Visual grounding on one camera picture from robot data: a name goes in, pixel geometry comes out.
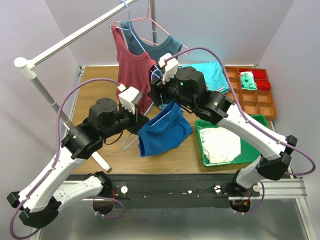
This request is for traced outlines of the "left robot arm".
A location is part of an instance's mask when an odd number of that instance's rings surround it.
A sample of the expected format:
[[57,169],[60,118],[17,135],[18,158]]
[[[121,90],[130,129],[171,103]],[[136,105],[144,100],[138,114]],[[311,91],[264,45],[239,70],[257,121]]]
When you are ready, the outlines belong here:
[[137,105],[127,109],[110,98],[97,100],[89,108],[88,117],[68,131],[59,152],[37,178],[24,190],[7,196],[10,205],[20,211],[21,222],[41,229],[50,224],[63,208],[77,201],[92,196],[111,197],[112,180],[102,171],[89,174],[71,188],[62,188],[61,184],[77,166],[101,149],[106,139],[125,130],[137,134],[148,121]]

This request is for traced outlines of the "light blue wire hanger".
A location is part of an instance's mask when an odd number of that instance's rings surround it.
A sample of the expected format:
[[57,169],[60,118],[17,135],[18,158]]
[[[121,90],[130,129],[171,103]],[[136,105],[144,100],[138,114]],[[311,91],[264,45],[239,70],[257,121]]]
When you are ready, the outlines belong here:
[[[155,70],[151,73],[150,80],[151,80],[151,81],[154,80],[154,77],[158,77],[158,78],[160,79],[162,76],[163,76],[163,72],[162,72],[161,70],[155,69]],[[151,109],[151,107],[152,107],[153,105],[154,105],[154,102],[149,106],[149,108],[147,109],[147,111],[144,113],[144,116],[149,112],[149,110]],[[165,109],[166,106],[167,106],[167,104],[164,104],[163,102],[162,102],[162,104],[161,104],[160,106],[158,106],[158,108],[161,110],[160,113],[163,112],[163,110]],[[156,117],[152,118],[152,119],[148,122],[148,124],[149,124],[150,126],[153,126],[154,124],[156,124],[157,122],[159,122],[159,121],[162,119],[162,117],[160,117],[157,121],[154,121],[155,118],[156,118]],[[120,146],[122,150],[127,149],[131,144],[133,144],[133,143],[139,138],[139,135],[137,135],[127,146],[124,146],[124,144],[126,143],[126,141],[129,139],[129,137],[130,137],[131,135],[132,135],[132,134],[130,133],[130,134],[125,138],[125,140],[122,142],[122,144],[121,144],[121,146]]]

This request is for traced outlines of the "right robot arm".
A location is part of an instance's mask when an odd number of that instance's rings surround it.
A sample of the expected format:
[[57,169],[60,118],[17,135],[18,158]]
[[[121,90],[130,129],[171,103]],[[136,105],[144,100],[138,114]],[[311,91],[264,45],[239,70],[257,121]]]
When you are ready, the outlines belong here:
[[239,169],[226,191],[241,196],[257,182],[278,181],[291,163],[291,147],[298,140],[281,136],[241,112],[241,107],[225,94],[207,89],[204,75],[193,67],[182,67],[169,80],[156,78],[150,82],[148,96],[156,104],[172,101],[188,108],[201,120],[223,127],[260,152],[260,156],[245,168]]

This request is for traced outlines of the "royal blue tank top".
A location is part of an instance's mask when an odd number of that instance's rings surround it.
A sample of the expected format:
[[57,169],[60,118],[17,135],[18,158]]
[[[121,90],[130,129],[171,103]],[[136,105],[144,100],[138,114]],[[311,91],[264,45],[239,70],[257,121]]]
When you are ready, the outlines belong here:
[[150,126],[148,122],[138,131],[138,148],[141,157],[156,156],[177,148],[193,133],[184,111],[174,101],[167,104],[162,113],[155,116]]

